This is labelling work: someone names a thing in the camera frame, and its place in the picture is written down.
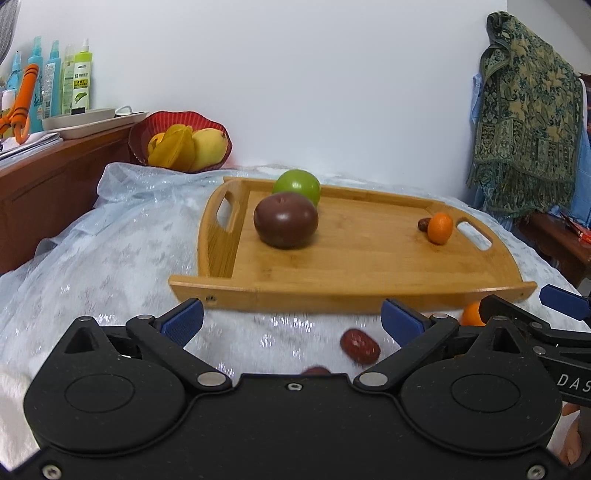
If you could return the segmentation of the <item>person's right hand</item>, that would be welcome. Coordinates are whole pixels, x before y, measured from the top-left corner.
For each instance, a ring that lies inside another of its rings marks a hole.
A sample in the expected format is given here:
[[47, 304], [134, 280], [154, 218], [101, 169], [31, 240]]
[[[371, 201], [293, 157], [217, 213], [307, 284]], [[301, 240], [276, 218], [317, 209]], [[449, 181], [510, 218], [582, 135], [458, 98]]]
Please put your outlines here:
[[579, 410], [580, 407], [572, 403], [566, 403], [562, 408], [563, 416], [578, 414], [568, 429], [559, 454], [560, 460], [567, 466], [573, 466], [580, 459], [582, 453], [582, 439], [579, 433]]

